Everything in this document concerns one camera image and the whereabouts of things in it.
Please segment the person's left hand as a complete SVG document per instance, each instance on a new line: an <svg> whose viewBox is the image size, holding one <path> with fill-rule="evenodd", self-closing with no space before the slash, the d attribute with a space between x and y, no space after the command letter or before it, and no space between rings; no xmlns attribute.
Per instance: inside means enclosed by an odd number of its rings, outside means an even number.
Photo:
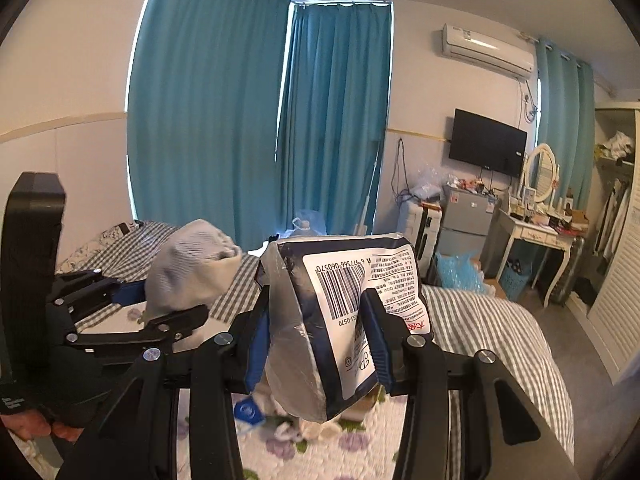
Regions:
<svg viewBox="0 0 640 480"><path fill-rule="evenodd" d="M50 422L37 410L27 410L21 413L2 415L1 420L7 430L12 431L24 441L35 438L55 437L68 442L76 442L84 431L64 425L62 422Z"/></svg>

